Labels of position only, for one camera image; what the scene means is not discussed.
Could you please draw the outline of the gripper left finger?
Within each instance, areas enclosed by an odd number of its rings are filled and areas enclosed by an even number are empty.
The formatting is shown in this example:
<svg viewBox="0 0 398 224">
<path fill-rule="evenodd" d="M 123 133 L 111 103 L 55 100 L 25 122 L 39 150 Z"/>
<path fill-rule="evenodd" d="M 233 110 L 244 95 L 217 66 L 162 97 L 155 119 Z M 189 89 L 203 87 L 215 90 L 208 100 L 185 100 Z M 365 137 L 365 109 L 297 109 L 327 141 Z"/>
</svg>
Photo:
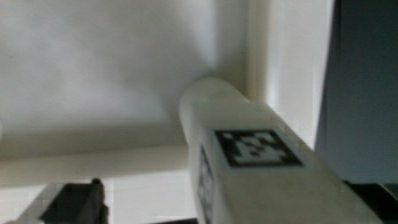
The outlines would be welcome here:
<svg viewBox="0 0 398 224">
<path fill-rule="evenodd" d="M 109 224 L 105 185 L 98 178 L 64 185 L 39 220 L 45 224 Z"/>
</svg>

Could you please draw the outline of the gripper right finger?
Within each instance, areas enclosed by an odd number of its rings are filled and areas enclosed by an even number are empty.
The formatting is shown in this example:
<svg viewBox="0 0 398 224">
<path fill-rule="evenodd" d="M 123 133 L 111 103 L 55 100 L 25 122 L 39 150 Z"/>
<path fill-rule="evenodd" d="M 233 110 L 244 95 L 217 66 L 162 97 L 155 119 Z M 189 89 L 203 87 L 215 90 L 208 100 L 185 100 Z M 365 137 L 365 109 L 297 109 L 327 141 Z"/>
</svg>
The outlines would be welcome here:
<svg viewBox="0 0 398 224">
<path fill-rule="evenodd" d="M 398 224 L 398 183 L 345 182 L 384 224 Z"/>
</svg>

